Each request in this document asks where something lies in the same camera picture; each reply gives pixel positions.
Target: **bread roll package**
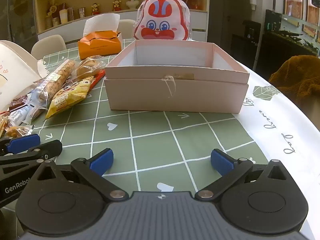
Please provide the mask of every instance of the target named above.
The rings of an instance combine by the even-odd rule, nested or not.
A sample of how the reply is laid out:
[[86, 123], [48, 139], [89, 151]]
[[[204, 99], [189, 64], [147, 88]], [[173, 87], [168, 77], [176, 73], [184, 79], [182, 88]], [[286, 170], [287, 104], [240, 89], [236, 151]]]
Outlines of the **bread roll package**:
[[103, 70], [102, 56], [92, 56], [80, 62], [79, 66], [71, 73], [66, 83], [74, 83], [83, 80], [84, 78], [95, 76]]
[[53, 96], [76, 68], [76, 62], [71, 59], [64, 61], [55, 71], [47, 75], [33, 90], [30, 99], [24, 100], [29, 105], [40, 109], [48, 109]]

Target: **arrow print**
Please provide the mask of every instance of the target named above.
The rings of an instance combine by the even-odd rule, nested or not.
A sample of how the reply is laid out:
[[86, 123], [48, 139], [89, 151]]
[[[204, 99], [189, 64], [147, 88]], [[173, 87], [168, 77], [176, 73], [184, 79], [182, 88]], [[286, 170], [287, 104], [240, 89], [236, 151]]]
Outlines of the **arrow print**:
[[190, 117], [189, 115], [187, 115], [185, 113], [179, 114], [178, 116], [182, 116], [181, 119], [186, 118], [186, 117]]
[[52, 133], [50, 133], [50, 135], [46, 135], [46, 137], [47, 137], [46, 140], [52, 139], [52, 137], [53, 137], [53, 136], [52, 136]]

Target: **string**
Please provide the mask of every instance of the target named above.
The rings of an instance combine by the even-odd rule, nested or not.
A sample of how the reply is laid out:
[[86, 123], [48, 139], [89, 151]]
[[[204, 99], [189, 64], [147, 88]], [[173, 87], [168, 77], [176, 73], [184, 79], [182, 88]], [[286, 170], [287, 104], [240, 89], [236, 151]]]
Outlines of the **string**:
[[[169, 89], [170, 95], [171, 95], [171, 97], [173, 97], [174, 94], [175, 94], [175, 92], [176, 92], [176, 82], [174, 81], [173, 76], [165, 76], [165, 77], [163, 77], [161, 80], [165, 81], [165, 83], [167, 84], [167, 87], [168, 87], [168, 89]], [[173, 84], [174, 84], [174, 92], [173, 92], [173, 93], [171, 92], [170, 86], [169, 86], [169, 84], [168, 84], [168, 81], [169, 81], [169, 80], [172, 81]]]

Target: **blue gripper pad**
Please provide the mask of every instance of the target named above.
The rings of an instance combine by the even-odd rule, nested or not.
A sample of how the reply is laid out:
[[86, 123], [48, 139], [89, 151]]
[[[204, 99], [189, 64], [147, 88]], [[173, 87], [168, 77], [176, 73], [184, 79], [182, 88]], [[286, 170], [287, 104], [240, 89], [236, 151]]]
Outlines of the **blue gripper pad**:
[[37, 134], [30, 134], [27, 136], [12, 139], [7, 145], [8, 153], [17, 154], [24, 152], [31, 147], [38, 146], [40, 144], [40, 136]]
[[220, 173], [221, 176], [226, 175], [235, 168], [237, 160], [220, 151], [214, 149], [211, 152], [211, 166]]
[[90, 170], [102, 176], [113, 164], [113, 151], [109, 148], [104, 149], [88, 161]]

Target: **figurine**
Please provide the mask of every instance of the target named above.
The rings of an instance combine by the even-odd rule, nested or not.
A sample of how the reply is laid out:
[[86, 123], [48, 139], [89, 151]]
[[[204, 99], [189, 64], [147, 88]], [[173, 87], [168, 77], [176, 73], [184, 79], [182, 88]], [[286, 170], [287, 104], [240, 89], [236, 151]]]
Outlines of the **figurine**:
[[113, 10], [112, 11], [121, 11], [121, 7], [120, 7], [120, 0], [115, 0], [113, 3]]
[[97, 15], [99, 14], [99, 5], [98, 3], [94, 3], [91, 7], [92, 7], [92, 14], [91, 15]]

